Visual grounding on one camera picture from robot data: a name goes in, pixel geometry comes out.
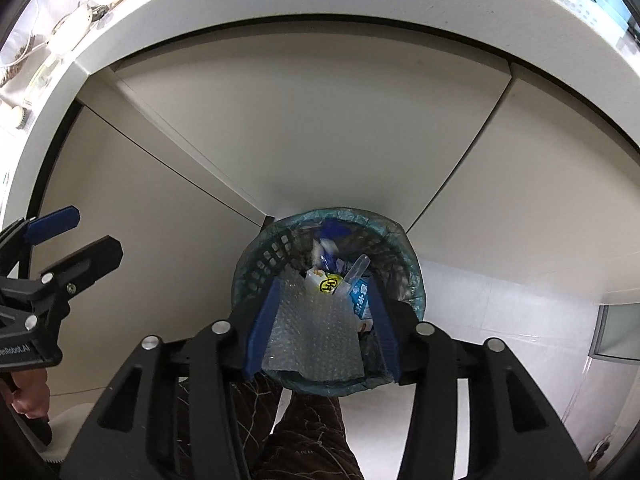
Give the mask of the person's left hand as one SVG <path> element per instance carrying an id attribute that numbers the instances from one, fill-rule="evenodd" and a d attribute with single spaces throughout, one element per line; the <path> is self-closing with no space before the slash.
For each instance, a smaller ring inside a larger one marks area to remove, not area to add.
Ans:
<path id="1" fill-rule="evenodd" d="M 50 389 L 47 370 L 21 370 L 13 373 L 12 379 L 16 387 L 11 398 L 14 411 L 30 419 L 48 418 Z"/>

